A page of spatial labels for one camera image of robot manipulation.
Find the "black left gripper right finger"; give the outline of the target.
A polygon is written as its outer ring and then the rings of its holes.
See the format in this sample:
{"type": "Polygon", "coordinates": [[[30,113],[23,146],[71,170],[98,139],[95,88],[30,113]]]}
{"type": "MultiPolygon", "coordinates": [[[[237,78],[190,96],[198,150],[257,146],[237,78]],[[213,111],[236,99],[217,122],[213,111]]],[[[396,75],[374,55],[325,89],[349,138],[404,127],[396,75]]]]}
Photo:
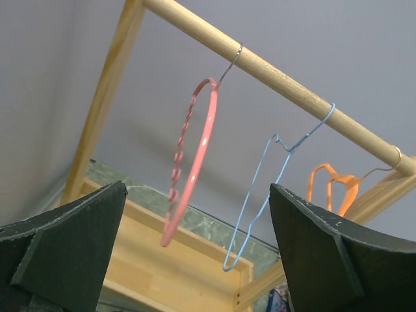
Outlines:
{"type": "Polygon", "coordinates": [[[270,213],[295,311],[414,311],[415,242],[270,186],[270,213]]]}

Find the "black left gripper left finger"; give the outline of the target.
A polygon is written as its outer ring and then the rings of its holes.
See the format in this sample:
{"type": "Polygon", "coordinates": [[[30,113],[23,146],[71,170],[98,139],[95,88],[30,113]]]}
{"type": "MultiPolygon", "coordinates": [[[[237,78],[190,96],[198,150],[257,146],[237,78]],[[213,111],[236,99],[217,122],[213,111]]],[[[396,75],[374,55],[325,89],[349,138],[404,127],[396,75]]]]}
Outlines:
{"type": "Polygon", "coordinates": [[[123,182],[1,226],[1,310],[42,298],[63,311],[94,311],[127,197],[123,182]]]}

